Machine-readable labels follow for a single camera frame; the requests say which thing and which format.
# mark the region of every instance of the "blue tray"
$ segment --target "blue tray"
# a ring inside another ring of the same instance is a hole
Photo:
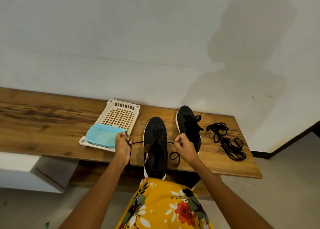
[[[110,125],[94,124],[90,127],[85,139],[87,142],[108,148],[115,147],[115,137],[120,132],[125,132],[125,129]]]

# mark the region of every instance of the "black shoe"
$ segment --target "black shoe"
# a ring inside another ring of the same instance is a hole
[[[197,153],[199,153],[201,145],[201,136],[199,131],[203,130],[198,122],[201,121],[201,114],[195,116],[192,110],[184,105],[181,106],[176,114],[176,125],[179,133],[185,133],[190,142],[193,143]]]
[[[161,118],[152,117],[143,134],[144,177],[165,179],[168,166],[167,131]]]

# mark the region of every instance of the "white plastic basket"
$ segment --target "white plastic basket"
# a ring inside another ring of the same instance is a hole
[[[130,104],[118,100],[109,100],[106,104],[106,108],[99,116],[95,124],[111,125],[125,129],[128,134],[131,133],[134,123],[137,120],[140,110],[140,105]],[[82,146],[95,147],[111,152],[115,152],[114,148],[107,148],[103,146],[97,146],[90,144],[83,136],[80,141]]]

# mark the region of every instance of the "forearm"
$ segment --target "forearm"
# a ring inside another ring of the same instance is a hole
[[[115,157],[59,229],[100,229],[124,167],[123,160]]]
[[[202,179],[232,229],[272,228],[254,209],[220,181],[200,159],[191,166]]]

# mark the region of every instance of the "yellow floral dress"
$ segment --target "yellow floral dress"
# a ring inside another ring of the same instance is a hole
[[[186,186],[147,178],[140,183],[116,229],[212,229],[206,212]]]

